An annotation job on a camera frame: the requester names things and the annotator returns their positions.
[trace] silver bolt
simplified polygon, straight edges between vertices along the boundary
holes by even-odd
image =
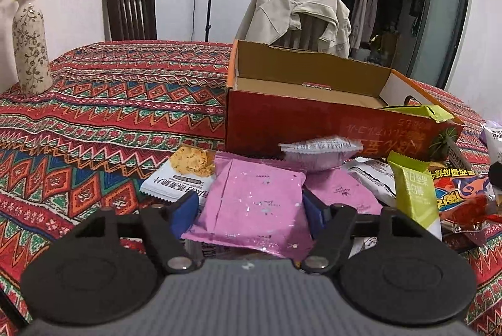
[[[305,258],[305,265],[312,269],[323,269],[329,265],[329,261],[325,257],[312,255]]]
[[[181,271],[190,268],[192,260],[187,257],[174,257],[167,261],[167,265],[171,269]]]

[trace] dark wooden chair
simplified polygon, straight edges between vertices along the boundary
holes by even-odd
[[[112,41],[156,40],[155,0],[106,0]]]

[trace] table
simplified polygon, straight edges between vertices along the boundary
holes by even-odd
[[[102,206],[131,213],[145,205],[139,187],[181,144],[222,149],[225,79],[232,46],[118,41],[70,51],[52,63],[53,87],[25,98],[0,95],[0,285],[26,316],[19,294],[25,266]],[[420,84],[466,128],[458,145],[486,171],[482,119],[455,97]],[[458,239],[478,276],[468,322],[492,334],[502,320],[502,240],[483,248]],[[129,241],[128,247],[137,243]],[[0,334],[12,334],[0,318]]]

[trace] beige jacket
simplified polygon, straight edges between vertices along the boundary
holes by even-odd
[[[236,39],[272,44],[288,30],[301,30],[300,13],[326,21],[317,50],[348,57],[349,9],[341,0],[251,0]]]

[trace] cardboard box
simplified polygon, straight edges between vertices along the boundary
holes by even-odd
[[[276,156],[279,143],[339,135],[360,139],[368,157],[395,150],[444,160],[443,136],[456,141],[463,129],[456,117],[436,123],[379,109],[441,104],[393,69],[320,52],[236,41],[227,87],[225,148],[237,154]]]

